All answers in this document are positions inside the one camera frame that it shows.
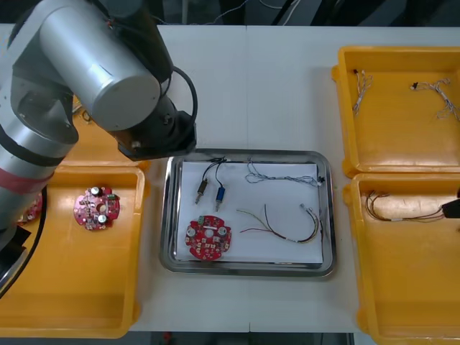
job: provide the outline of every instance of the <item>metal tray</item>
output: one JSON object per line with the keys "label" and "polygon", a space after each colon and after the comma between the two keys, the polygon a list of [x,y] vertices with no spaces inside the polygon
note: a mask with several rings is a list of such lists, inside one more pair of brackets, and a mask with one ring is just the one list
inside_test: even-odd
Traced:
{"label": "metal tray", "polygon": [[[322,223],[323,263],[279,263],[279,262],[202,262],[176,259],[177,228],[180,205],[180,181],[183,162],[208,162],[223,157],[232,162],[254,163],[314,163],[318,176],[326,179],[318,188],[320,220]],[[280,277],[323,277],[331,273],[336,262],[336,240],[334,235],[334,212],[332,203],[331,168],[327,159],[314,151],[273,151],[244,149],[199,149],[185,157],[170,158],[165,178],[163,197],[162,233],[160,261],[171,272],[200,273],[207,275],[252,275]]]}

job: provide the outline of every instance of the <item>white table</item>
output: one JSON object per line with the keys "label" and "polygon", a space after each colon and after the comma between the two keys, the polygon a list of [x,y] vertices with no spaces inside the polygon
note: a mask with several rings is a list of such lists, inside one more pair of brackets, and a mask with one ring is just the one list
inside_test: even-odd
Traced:
{"label": "white table", "polygon": [[[330,69],[344,45],[458,46],[460,29],[170,26],[160,31],[174,63],[197,88],[199,147],[315,150],[326,156],[336,191],[338,259],[335,271],[321,280],[168,272],[158,260],[163,181],[152,172],[139,268],[142,314],[132,330],[359,331],[349,217],[341,200],[348,180],[341,171],[344,153]],[[173,79],[170,97],[179,109],[191,109],[179,78]]]}

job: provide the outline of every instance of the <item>connector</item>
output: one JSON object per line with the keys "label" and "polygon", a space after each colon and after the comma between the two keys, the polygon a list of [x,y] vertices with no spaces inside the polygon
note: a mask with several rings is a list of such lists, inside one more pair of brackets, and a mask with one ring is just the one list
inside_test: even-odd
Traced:
{"label": "connector", "polygon": [[196,192],[197,196],[196,196],[196,199],[195,199],[195,204],[198,205],[198,203],[200,202],[200,199],[203,196],[207,185],[208,185],[208,179],[205,178],[204,180],[201,181],[200,187],[198,187],[198,191]]}
{"label": "connector", "polygon": [[217,196],[216,196],[216,212],[218,212],[219,208],[221,207],[222,201],[224,200],[224,195],[225,195],[225,188],[219,187],[219,189],[217,190]]}

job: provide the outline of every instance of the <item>red circuit board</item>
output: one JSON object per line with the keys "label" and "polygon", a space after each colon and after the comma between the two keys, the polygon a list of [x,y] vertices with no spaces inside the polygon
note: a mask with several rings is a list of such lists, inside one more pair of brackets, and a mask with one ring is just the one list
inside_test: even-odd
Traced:
{"label": "red circuit board", "polygon": [[22,214],[22,216],[17,220],[17,225],[25,225],[42,213],[43,197],[41,193],[38,193],[32,205]]}
{"label": "red circuit board", "polygon": [[231,229],[215,216],[201,216],[191,221],[185,235],[190,253],[200,260],[214,261],[230,248]]}
{"label": "red circuit board", "polygon": [[95,188],[98,193],[92,193],[94,188],[85,191],[75,201],[73,215],[75,220],[85,229],[96,231],[111,227],[120,214],[119,197],[112,193],[111,188]]}

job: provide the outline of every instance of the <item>wire harness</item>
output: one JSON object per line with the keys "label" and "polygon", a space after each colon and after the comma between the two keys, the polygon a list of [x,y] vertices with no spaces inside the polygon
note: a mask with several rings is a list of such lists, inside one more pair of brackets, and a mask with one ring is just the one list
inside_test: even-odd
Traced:
{"label": "wire harness", "polygon": [[403,217],[403,218],[387,218],[375,211],[375,201],[380,198],[386,198],[390,196],[388,193],[377,193],[375,190],[371,191],[371,193],[366,197],[365,206],[367,213],[377,221],[417,221],[419,223],[430,223],[432,221],[440,221],[444,219],[445,216],[443,214],[443,209],[440,207],[436,212],[426,214],[423,216],[417,217]]}
{"label": "wire harness", "polygon": [[314,178],[308,175],[300,176],[299,178],[294,178],[292,176],[267,176],[267,175],[261,174],[256,169],[252,161],[247,163],[247,169],[249,173],[246,175],[245,179],[248,183],[252,183],[252,184],[263,182],[263,181],[270,181],[270,180],[287,180],[287,181],[302,183],[306,185],[312,185],[313,187],[319,187],[321,186],[322,182],[324,182],[323,178],[319,178],[318,180],[315,180]]}
{"label": "wire harness", "polygon": [[284,236],[284,235],[280,234],[279,232],[275,231],[270,226],[270,223],[268,221],[267,204],[264,204],[264,214],[265,214],[265,221],[266,222],[264,222],[262,219],[260,219],[258,216],[256,216],[252,212],[245,211],[245,210],[236,210],[239,213],[245,213],[245,214],[251,216],[252,218],[258,220],[258,222],[263,226],[263,229],[261,229],[261,228],[248,228],[248,229],[245,229],[245,230],[241,230],[240,233],[246,232],[246,231],[265,231],[265,232],[271,232],[275,236],[280,237],[281,239],[284,239],[286,241],[291,241],[291,242],[300,243],[300,244],[305,244],[305,243],[311,242],[311,241],[313,241],[315,239],[316,234],[318,233],[318,229],[319,229],[319,226],[320,226],[320,221],[319,221],[318,216],[315,215],[315,213],[313,212],[312,208],[307,208],[303,203],[300,204],[300,208],[303,209],[311,217],[311,219],[313,220],[313,225],[314,225],[313,232],[306,239],[301,239],[301,240],[289,239],[286,236]]}
{"label": "wire harness", "polygon": [[359,113],[359,108],[361,106],[362,99],[364,98],[364,94],[366,94],[366,91],[369,90],[369,88],[371,87],[374,77],[372,77],[372,75],[366,75],[366,72],[364,70],[362,70],[361,72],[359,72],[358,70],[353,70],[353,73],[356,75],[358,88],[358,100],[353,106],[353,114],[357,116]]}
{"label": "wire harness", "polygon": [[441,90],[441,85],[450,85],[451,80],[449,78],[444,78],[436,81],[435,83],[427,83],[427,82],[415,82],[410,87],[410,90],[414,91],[422,91],[422,90],[434,90],[435,92],[439,93],[444,100],[444,109],[438,111],[436,116],[438,119],[444,119],[448,117],[450,114],[453,114],[457,121],[460,121],[460,109],[447,97],[447,95]]}

